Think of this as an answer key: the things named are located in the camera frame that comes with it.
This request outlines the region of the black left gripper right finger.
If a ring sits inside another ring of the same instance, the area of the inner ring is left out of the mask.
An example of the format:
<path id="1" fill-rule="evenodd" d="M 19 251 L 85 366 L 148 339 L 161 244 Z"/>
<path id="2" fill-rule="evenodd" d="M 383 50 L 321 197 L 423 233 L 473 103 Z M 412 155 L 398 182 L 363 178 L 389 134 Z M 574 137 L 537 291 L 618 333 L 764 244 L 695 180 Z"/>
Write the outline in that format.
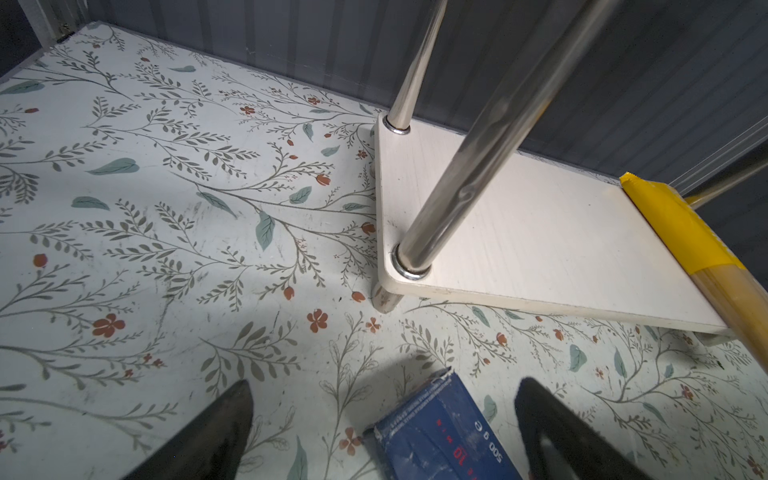
<path id="1" fill-rule="evenodd" d="M 649 477 L 534 378 L 521 380 L 514 406 L 534 478 Z"/>

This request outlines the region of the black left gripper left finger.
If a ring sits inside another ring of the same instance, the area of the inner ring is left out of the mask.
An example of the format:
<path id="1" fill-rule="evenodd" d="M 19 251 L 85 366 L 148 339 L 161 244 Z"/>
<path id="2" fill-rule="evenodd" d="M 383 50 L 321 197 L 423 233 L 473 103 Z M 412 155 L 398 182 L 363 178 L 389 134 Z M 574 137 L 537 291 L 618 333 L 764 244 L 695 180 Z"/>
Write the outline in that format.
<path id="1" fill-rule="evenodd" d="M 249 383 L 236 382 L 126 477 L 235 478 L 250 435 L 253 406 Z"/>

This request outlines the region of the yellow Pastatime bag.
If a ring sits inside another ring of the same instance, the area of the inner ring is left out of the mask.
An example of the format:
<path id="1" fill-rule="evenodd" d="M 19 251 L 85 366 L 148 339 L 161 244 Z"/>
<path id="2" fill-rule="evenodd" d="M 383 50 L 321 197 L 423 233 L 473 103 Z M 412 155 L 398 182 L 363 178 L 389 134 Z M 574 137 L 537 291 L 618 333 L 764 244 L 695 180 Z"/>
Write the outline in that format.
<path id="1" fill-rule="evenodd" d="M 767 291 L 676 190 L 625 173 L 620 185 L 710 305 L 767 368 Z"/>

